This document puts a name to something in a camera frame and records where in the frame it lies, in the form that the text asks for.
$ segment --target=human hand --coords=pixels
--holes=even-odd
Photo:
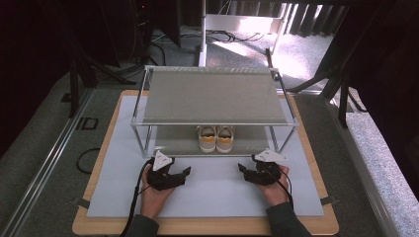
[[[290,170],[290,168],[287,166],[282,165],[279,166],[279,169],[286,175]],[[284,185],[285,188],[288,188],[289,184],[287,182],[287,177],[284,174],[281,175],[279,181]],[[277,205],[289,201],[287,192],[278,183],[273,183],[272,185],[268,186],[256,185],[256,187],[262,192],[266,201],[270,205]]]
[[[152,187],[148,187],[147,175],[151,169],[151,165],[147,166],[142,175],[142,190],[141,193],[141,211],[140,214],[150,219],[156,220],[158,214],[163,209],[167,198],[175,191],[175,188],[169,190],[157,191]]]

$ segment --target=white shoe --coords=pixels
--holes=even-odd
[[[234,126],[221,125],[216,128],[216,150],[228,153],[233,148]]]
[[[200,148],[205,153],[215,150],[216,130],[215,126],[197,126]]]

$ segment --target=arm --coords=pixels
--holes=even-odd
[[[147,183],[147,175],[151,166],[144,170],[142,175],[141,210],[136,215],[129,227],[126,236],[128,237],[154,237],[157,235],[158,223],[156,222],[158,214],[163,209],[167,198],[175,189],[157,191]]]
[[[287,175],[290,169],[286,166],[280,166],[280,170]],[[284,185],[284,187],[288,188],[289,184],[285,175],[281,175],[279,181]],[[266,212],[269,224],[271,225],[272,236],[311,236],[301,222],[299,222],[296,218],[296,215],[289,203],[287,193],[279,184],[256,186],[271,206],[266,210]]]

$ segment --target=wooden board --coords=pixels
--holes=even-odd
[[[111,119],[108,131],[98,159],[87,185],[83,198],[91,200],[99,181],[99,175],[105,159],[112,133],[117,122],[120,104],[123,96],[137,96],[138,91],[123,91]],[[307,158],[314,183],[320,198],[328,197],[326,188],[318,170],[314,154],[305,133],[301,117],[292,97],[291,103],[295,116],[299,121],[297,129],[305,157]],[[331,204],[323,206],[324,216],[300,216],[298,219],[312,235],[334,235],[339,231],[339,225]],[[78,235],[121,234],[126,226],[126,218],[89,218],[87,209],[79,207],[73,222],[73,232]],[[223,217],[223,218],[159,218],[160,235],[271,235],[266,217]]]

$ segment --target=metal shoe rack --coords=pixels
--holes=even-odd
[[[248,156],[269,148],[270,141],[281,153],[298,122],[281,77],[287,107],[280,103],[276,74],[268,68],[147,66],[131,120],[143,156],[156,150],[176,157]],[[234,125],[232,150],[202,152],[197,125]],[[290,128],[282,144],[275,126]]]

